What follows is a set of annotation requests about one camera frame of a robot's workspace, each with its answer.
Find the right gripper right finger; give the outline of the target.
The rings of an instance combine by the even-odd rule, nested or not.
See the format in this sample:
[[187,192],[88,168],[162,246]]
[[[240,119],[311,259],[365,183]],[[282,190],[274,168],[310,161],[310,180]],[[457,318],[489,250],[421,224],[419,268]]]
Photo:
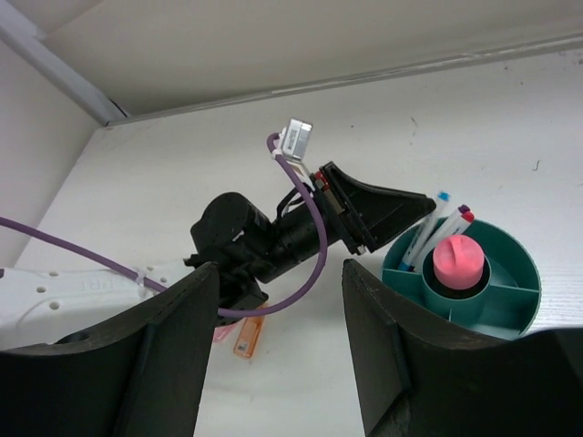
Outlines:
[[462,328],[343,263],[343,306],[368,436],[579,436],[582,331],[501,340]]

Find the teal round organizer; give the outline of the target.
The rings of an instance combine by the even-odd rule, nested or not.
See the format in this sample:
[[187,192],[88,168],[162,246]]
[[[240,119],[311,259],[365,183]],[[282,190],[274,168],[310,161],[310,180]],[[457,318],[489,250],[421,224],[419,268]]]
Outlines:
[[389,248],[382,282],[445,320],[504,340],[532,325],[541,301],[537,266],[504,230],[475,220],[461,236],[449,236],[413,270],[399,266],[416,229]]

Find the pink correction tape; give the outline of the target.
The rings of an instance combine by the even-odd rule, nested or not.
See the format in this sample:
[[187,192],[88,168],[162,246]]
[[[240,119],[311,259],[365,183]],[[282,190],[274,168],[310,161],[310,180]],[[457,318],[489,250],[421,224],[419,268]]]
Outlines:
[[217,327],[213,333],[213,342],[221,343],[224,342],[230,334],[238,327],[239,323],[235,322],[232,324]]

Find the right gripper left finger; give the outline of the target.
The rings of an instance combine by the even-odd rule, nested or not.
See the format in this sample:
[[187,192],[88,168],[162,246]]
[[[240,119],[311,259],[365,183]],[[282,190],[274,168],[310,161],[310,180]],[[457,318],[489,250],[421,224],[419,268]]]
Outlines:
[[193,435],[219,291],[208,262],[54,344],[2,352],[2,435]]

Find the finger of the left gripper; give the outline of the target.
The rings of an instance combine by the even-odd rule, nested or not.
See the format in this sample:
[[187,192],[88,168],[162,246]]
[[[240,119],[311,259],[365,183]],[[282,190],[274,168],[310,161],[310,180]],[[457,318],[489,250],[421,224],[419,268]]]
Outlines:
[[436,209],[425,194],[363,183],[333,162],[325,165],[325,179],[328,241],[341,241],[351,253],[377,251]]

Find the blue cap pen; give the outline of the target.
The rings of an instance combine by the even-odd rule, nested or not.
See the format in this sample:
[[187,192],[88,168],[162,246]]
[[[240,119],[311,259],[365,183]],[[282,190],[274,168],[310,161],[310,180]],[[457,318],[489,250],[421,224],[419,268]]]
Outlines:
[[426,241],[429,239],[435,228],[437,220],[441,213],[448,205],[451,195],[445,191],[440,191],[435,197],[435,209],[419,225],[413,238],[411,239],[407,250],[398,266],[400,271],[409,271],[413,268],[414,262],[421,252]]

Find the red cap pen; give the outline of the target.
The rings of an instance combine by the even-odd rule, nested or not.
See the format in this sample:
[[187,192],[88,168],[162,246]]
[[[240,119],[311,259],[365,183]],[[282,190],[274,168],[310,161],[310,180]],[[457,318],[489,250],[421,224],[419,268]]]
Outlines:
[[447,236],[463,234],[474,222],[475,215],[471,211],[463,213],[457,218],[446,232]]

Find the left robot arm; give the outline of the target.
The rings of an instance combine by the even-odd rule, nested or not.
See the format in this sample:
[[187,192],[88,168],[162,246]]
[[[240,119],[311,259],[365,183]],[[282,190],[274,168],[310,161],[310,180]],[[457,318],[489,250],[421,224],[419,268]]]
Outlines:
[[[335,164],[311,177],[308,191],[322,216],[329,244],[355,255],[391,242],[435,211],[433,199],[365,184]],[[138,305],[208,261],[218,264],[220,305],[256,310],[268,302],[262,286],[315,256],[317,228],[297,191],[268,218],[242,194],[226,192],[191,227],[195,253],[126,277],[110,269],[1,272],[1,346],[5,350],[53,343]]]

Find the orange correction tape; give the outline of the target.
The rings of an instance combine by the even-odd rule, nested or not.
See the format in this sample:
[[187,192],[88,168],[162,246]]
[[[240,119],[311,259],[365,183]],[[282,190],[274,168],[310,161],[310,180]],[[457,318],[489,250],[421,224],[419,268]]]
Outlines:
[[250,359],[256,349],[265,317],[246,318],[233,347],[233,353],[243,359]]

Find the purple cap pen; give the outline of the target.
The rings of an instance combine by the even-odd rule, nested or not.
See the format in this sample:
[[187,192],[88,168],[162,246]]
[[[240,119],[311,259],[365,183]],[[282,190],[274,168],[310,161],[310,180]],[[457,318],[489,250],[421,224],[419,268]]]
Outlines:
[[450,237],[446,235],[446,232],[448,231],[449,227],[453,224],[453,222],[467,211],[471,211],[471,209],[466,205],[462,205],[458,207],[457,210],[454,211],[448,218],[445,219],[441,226],[426,241],[423,248],[421,249],[420,254],[418,255],[417,259],[414,262],[413,268],[410,271],[417,271],[419,268],[422,267],[425,257],[437,246],[437,244],[441,242],[443,239]]

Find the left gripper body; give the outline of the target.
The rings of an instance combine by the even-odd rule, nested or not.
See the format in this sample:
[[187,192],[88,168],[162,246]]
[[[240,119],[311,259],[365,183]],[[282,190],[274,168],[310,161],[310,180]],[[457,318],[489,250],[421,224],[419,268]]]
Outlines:
[[215,262],[220,273],[220,306],[256,310],[268,295],[266,284],[320,250],[312,215],[305,204],[271,222],[242,194],[213,199],[190,229],[196,252],[184,260],[198,268]]

